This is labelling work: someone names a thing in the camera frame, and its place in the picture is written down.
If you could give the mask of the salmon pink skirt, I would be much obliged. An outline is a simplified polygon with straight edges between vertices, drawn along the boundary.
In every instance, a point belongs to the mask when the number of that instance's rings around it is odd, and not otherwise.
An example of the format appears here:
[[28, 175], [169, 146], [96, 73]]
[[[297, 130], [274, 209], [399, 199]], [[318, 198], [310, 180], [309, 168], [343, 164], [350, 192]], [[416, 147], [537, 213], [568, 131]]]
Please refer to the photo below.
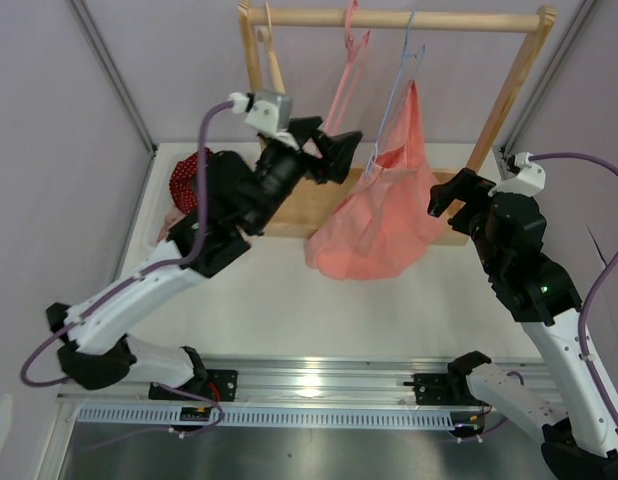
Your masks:
[[417, 84], [410, 81], [397, 121], [368, 176], [361, 176], [305, 244], [305, 263], [337, 280], [400, 275], [442, 235], [428, 214], [436, 178], [425, 153]]

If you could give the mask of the light blue wire hanger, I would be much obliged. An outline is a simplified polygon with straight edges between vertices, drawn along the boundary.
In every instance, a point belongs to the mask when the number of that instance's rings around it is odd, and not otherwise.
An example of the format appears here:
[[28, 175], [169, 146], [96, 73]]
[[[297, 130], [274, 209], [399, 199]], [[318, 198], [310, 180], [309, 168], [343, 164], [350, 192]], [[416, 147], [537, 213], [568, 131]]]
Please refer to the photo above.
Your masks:
[[399, 88], [402, 86], [404, 80], [414, 79], [426, 53], [425, 43], [422, 43], [416, 50], [410, 47], [410, 36], [414, 30], [413, 24], [417, 16], [418, 9], [414, 8], [410, 13], [407, 26], [404, 30], [400, 62], [377, 132], [377, 137], [364, 167], [363, 174], [365, 179], [371, 176], [373, 167], [377, 164], [378, 157], [388, 141], [390, 130], [395, 125], [398, 114], [402, 110], [402, 101], [399, 99]]

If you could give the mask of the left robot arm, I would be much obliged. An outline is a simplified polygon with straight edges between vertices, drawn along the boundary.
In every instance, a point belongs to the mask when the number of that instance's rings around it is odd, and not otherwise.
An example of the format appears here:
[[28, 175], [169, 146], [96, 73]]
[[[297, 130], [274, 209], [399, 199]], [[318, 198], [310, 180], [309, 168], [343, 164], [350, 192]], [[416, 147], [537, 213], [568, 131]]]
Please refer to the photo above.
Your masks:
[[193, 400], [209, 391], [209, 373], [190, 346], [166, 348], [131, 329], [163, 303], [199, 285], [245, 254], [302, 179], [341, 184], [362, 133], [328, 136], [319, 117], [294, 119], [295, 145], [269, 139], [254, 165], [232, 150], [204, 150], [204, 181], [192, 180], [196, 207], [179, 220], [132, 273], [79, 305], [54, 303], [50, 329], [61, 335], [62, 372], [86, 390], [121, 381], [147, 383], [154, 400]]

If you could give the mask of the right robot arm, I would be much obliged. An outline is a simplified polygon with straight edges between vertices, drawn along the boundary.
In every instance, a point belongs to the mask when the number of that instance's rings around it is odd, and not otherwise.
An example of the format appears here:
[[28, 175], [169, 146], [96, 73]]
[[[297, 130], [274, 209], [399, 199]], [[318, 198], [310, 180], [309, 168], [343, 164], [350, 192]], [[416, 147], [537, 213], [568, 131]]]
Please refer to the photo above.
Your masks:
[[538, 396], [480, 352], [449, 364], [447, 395], [494, 407], [539, 444], [558, 479], [618, 479], [618, 394], [595, 348], [584, 345], [584, 306], [571, 277], [542, 251], [547, 222], [537, 202], [467, 168], [431, 188], [429, 215], [441, 216], [456, 200], [464, 205], [449, 225], [474, 243], [496, 298], [541, 354], [562, 403]]

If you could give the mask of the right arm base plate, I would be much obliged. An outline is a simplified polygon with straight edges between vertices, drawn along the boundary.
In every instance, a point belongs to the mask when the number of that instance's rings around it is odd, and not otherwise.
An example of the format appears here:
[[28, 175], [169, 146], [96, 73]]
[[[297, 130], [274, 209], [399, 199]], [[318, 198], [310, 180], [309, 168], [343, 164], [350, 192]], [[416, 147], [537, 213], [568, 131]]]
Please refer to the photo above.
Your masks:
[[419, 406], [481, 406], [468, 391], [454, 386], [447, 374], [415, 373], [403, 383], [414, 393]]

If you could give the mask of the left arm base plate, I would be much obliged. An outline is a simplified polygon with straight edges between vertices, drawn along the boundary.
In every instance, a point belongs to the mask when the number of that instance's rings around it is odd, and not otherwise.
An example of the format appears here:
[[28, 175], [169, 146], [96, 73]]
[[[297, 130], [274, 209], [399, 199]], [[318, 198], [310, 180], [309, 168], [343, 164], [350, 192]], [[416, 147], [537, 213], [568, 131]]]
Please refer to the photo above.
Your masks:
[[238, 372], [236, 370], [212, 369], [202, 379], [194, 377], [180, 387], [165, 389], [159, 384], [149, 388], [150, 400], [194, 400], [204, 397], [215, 402], [233, 402], [236, 398]]

